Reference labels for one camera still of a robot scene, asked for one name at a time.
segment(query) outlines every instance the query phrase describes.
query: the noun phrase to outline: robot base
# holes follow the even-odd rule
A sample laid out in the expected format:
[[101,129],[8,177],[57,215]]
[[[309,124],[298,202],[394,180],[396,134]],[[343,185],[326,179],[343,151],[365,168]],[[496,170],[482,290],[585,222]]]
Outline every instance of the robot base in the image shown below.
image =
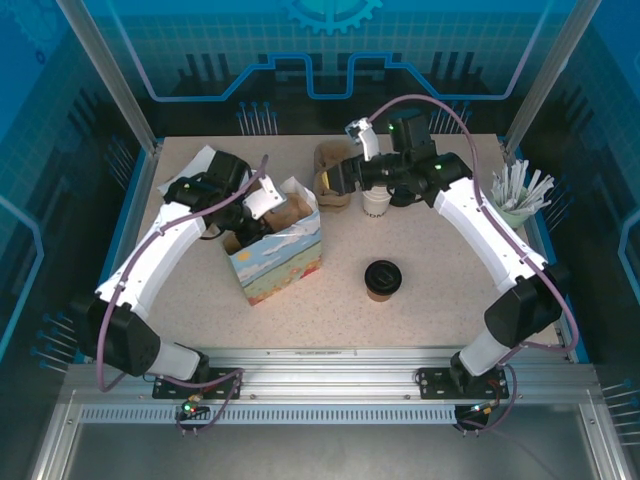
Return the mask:
[[[210,382],[215,380],[216,378],[220,378],[224,375],[227,375],[236,370],[235,368],[210,368],[209,376],[206,380],[203,380],[202,383]],[[220,385],[216,385],[211,390],[208,390],[202,396],[205,400],[224,400],[229,395],[229,391],[231,387],[233,387],[233,382],[235,378],[230,378],[222,382]],[[237,400],[240,398],[240,389],[242,387],[238,386],[234,394],[231,396],[232,400]],[[185,398],[189,398],[189,396],[196,394],[200,391],[199,388],[186,388],[179,387],[174,385],[173,383],[167,382],[165,380],[161,380],[156,378],[153,385],[153,393],[152,397],[156,400],[184,400]]]
[[464,393],[460,392],[451,378],[449,368],[420,368],[415,376],[422,400],[495,400],[497,395],[491,386],[492,381],[500,385],[500,400],[508,399],[509,388],[504,370],[493,368],[475,378]]

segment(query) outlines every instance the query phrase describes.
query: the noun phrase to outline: white paper cup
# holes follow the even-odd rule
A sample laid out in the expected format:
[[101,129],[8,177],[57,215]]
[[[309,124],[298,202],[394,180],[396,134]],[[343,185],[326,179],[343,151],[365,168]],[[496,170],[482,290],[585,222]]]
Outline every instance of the white paper cup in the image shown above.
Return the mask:
[[370,217],[381,217],[389,208],[391,195],[387,193],[386,187],[373,187],[371,190],[362,192],[362,207],[364,213]]

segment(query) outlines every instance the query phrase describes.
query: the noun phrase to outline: coffee cup lid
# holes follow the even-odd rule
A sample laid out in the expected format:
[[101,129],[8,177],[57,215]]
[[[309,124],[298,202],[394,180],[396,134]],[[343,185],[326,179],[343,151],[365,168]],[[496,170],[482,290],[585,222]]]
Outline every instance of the coffee cup lid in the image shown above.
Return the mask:
[[400,288],[402,273],[395,263],[377,260],[364,272],[364,282],[376,295],[391,295]]

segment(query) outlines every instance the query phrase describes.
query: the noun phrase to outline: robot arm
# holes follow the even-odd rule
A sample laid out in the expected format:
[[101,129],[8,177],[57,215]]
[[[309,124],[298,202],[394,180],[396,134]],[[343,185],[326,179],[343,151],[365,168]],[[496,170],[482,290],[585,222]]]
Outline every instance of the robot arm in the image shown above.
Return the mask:
[[271,233],[269,225],[261,218],[286,201],[286,196],[265,176],[259,180],[260,188],[244,199],[209,215],[179,223],[140,250],[147,238],[168,223],[220,203],[248,181],[251,169],[246,162],[228,153],[208,149],[208,157],[202,163],[203,152],[197,156],[203,167],[190,168],[190,177],[174,179],[164,196],[166,203],[127,260],[96,289],[94,297],[74,302],[73,311],[80,320],[76,322],[79,348],[82,353],[95,357],[98,332],[107,305],[121,283],[125,267],[135,262],[115,304],[104,355],[107,364],[130,375],[149,373],[179,380],[206,377],[208,359],[204,355],[161,339],[148,325],[151,305],[182,255],[210,225],[236,232],[240,244],[246,247]]
[[[355,191],[356,183],[362,190],[374,186],[406,186],[456,227],[487,267],[502,295],[485,312],[482,333],[451,360],[451,376],[464,391],[475,378],[493,369],[512,348],[555,321],[561,308],[535,272],[522,262],[477,208],[471,170],[455,154],[438,155],[426,119],[419,111],[406,110],[391,118],[389,130],[395,153],[374,154],[368,158],[367,152],[378,150],[378,142],[366,145],[368,139],[375,136],[366,119],[352,122],[346,130],[356,143],[363,145],[365,153],[328,170],[324,176],[326,186],[338,193]],[[566,270],[559,265],[547,265],[490,204],[487,208],[528,258],[560,291],[566,291]]]

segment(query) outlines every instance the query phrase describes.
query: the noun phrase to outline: table surface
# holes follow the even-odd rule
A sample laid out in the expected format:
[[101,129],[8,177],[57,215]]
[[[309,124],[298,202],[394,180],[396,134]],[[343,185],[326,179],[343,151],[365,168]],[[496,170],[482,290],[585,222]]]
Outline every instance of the table surface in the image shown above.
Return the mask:
[[[140,237],[155,219],[162,197],[155,187],[191,161],[205,145],[253,167],[270,156],[267,171],[280,183],[313,178],[313,151],[340,135],[170,137],[165,139]],[[434,135],[440,153],[470,164],[462,135]],[[495,135],[474,135],[485,191],[502,166]],[[382,151],[391,151],[380,136]],[[382,218],[362,211],[361,193],[341,213],[322,213],[322,267],[251,307],[220,241],[198,241],[161,288],[148,322],[164,338],[192,347],[332,348],[465,345],[484,325],[498,297],[491,277],[457,230],[424,203],[393,208]],[[389,259],[402,271],[400,290],[385,303],[366,295],[364,271]],[[553,327],[538,341],[557,343]]]

